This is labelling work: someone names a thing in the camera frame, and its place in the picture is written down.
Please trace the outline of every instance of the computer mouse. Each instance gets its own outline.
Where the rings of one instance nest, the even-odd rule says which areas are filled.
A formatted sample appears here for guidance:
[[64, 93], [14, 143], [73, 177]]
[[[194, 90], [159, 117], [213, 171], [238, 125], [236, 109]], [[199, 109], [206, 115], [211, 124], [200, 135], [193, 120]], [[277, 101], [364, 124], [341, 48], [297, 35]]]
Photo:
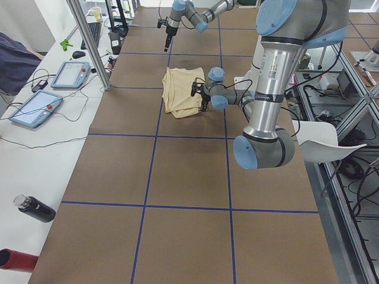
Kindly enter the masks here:
[[83, 56], [85, 56], [85, 52], [84, 51], [77, 50], [77, 51], [74, 51], [72, 53], [72, 58], [74, 58], [74, 59], [78, 59], [78, 58], [81, 58]]

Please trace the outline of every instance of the robotic arm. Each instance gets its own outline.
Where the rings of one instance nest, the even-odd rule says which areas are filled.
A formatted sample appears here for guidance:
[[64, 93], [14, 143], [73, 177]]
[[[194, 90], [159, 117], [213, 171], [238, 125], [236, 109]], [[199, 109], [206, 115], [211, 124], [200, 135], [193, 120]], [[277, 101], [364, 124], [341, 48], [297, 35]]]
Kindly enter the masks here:
[[[174, 0], [170, 18], [166, 20], [168, 34], [166, 49], [186, 16], [192, 25], [203, 32], [209, 21], [234, 7], [232, 0], [223, 0], [198, 14], [192, 2]], [[259, 69], [253, 68], [247, 77], [257, 82], [256, 88], [230, 90], [223, 85], [224, 71], [214, 67], [206, 83], [195, 82], [192, 95], [203, 97], [202, 110], [208, 101], [216, 109], [239, 104], [249, 124], [235, 139], [233, 152], [244, 169], [279, 167], [294, 155], [294, 142], [283, 128], [277, 126], [281, 104], [289, 79], [305, 49], [329, 46], [342, 41], [348, 31], [349, 0], [266, 0], [256, 21], [263, 52]]]

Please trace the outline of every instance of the black bottle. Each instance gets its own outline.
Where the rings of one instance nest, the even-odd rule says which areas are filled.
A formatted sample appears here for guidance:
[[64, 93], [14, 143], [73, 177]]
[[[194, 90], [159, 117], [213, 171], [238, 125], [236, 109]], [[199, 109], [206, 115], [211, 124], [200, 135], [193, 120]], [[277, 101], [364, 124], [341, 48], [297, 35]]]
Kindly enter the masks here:
[[18, 195], [13, 204], [21, 212], [40, 220], [41, 222], [50, 222], [55, 217], [55, 210], [32, 196]]

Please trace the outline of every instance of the beige cloth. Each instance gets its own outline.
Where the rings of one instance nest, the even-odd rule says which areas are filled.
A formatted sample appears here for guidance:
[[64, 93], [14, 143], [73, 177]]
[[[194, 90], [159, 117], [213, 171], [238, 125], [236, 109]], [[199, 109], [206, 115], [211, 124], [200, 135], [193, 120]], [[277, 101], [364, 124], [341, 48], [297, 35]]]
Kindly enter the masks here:
[[198, 114], [201, 107], [201, 95], [191, 96], [191, 87], [195, 78], [204, 80], [203, 68], [194, 70], [167, 68], [163, 83], [163, 101], [166, 113], [171, 112], [175, 118]]

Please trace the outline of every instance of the keyboard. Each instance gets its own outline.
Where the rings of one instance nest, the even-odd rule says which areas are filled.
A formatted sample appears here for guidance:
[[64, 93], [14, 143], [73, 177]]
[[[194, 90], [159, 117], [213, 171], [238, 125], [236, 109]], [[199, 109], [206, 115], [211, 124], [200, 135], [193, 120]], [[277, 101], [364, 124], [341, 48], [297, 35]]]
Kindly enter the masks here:
[[[89, 22], [88, 23], [89, 30], [91, 31], [91, 34], [95, 40], [96, 47], [99, 46], [100, 41], [100, 34], [101, 34], [101, 23], [100, 22]], [[81, 49], [87, 49], [85, 47], [85, 43], [82, 40]]]

